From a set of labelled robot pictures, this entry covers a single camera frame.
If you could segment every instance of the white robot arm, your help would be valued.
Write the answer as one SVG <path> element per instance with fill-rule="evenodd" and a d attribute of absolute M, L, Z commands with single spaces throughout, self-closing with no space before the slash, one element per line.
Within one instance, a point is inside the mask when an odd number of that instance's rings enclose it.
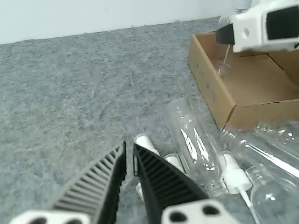
<path fill-rule="evenodd" d="M 246 10 L 248 1 L 235 7 L 229 24 L 216 31 L 218 44 L 244 50 L 296 50 L 299 45 L 299 3 L 297 0 L 261 0 Z"/>

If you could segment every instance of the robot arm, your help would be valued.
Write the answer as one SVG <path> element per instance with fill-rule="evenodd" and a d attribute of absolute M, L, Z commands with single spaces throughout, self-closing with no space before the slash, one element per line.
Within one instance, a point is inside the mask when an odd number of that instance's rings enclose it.
<path fill-rule="evenodd" d="M 149 224 L 238 224 L 223 206 L 181 171 L 134 145 L 134 173 L 142 183 Z M 125 144 L 89 164 L 48 210 L 29 210 L 10 224 L 114 224 L 119 187 L 126 175 Z"/>
<path fill-rule="evenodd" d="M 262 0 L 247 11 L 230 16 L 230 24 L 216 31 L 218 44 L 244 50 L 296 50 L 299 45 L 299 3 Z"/>

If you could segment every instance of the white plastic cap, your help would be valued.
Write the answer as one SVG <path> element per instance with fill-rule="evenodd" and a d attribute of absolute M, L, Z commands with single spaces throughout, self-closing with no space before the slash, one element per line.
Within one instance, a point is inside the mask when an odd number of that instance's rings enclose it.
<path fill-rule="evenodd" d="M 232 195 L 240 194 L 240 190 L 249 190 L 252 187 L 252 183 L 246 176 L 244 170 L 242 170 L 230 151 L 224 151 L 219 156 L 220 164 L 226 164 L 225 168 L 222 168 L 222 177 L 226 183 L 228 191 Z"/>
<path fill-rule="evenodd" d="M 136 191 L 137 191 L 139 197 L 144 201 L 144 199 L 143 199 L 142 187 L 141 187 L 141 184 L 140 184 L 140 183 L 138 183 L 138 184 L 136 185 Z"/>
<path fill-rule="evenodd" d="M 160 156 L 160 153 L 155 149 L 153 143 L 151 143 L 150 138 L 147 134 L 139 134 L 134 138 L 134 142 L 137 145 L 140 145 L 143 148 L 148 149 L 149 151 L 155 153 L 156 155 Z"/>
<path fill-rule="evenodd" d="M 181 171 L 182 173 L 185 174 L 185 171 L 183 169 L 181 161 L 178 158 L 178 154 L 175 154 L 175 153 L 168 154 L 168 155 L 166 155 L 164 157 L 164 159 L 166 161 L 168 161 L 171 165 L 173 165 L 174 167 L 176 167 L 179 171 Z"/>
<path fill-rule="evenodd" d="M 249 9 L 252 5 L 252 0 L 233 0 L 233 8 L 237 10 Z"/>

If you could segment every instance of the ribbed gripper pad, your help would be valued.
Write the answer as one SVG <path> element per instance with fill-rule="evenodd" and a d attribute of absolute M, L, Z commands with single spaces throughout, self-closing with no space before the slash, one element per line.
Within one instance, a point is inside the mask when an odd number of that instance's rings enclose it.
<path fill-rule="evenodd" d="M 50 209 L 86 213 L 91 217 L 91 224 L 114 224 L 126 168 L 124 142 L 85 167 L 66 185 Z"/>
<path fill-rule="evenodd" d="M 208 198 L 193 180 L 140 145 L 134 144 L 133 161 L 150 224 L 160 224 L 162 212 L 168 206 Z"/>

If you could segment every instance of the gray carpet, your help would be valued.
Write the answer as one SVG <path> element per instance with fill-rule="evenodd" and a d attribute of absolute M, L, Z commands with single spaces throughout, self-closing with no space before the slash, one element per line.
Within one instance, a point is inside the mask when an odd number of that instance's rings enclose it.
<path fill-rule="evenodd" d="M 171 100 L 188 96 L 217 132 L 188 68 L 191 34 L 218 19 L 145 26 L 0 46 L 1 223 L 44 208 L 92 159 L 128 142 L 128 176 L 118 224 L 145 224 L 135 192 L 132 143 L 147 133 L 161 155 L 174 152 L 162 118 Z M 239 196 L 224 199 L 253 223 Z"/>

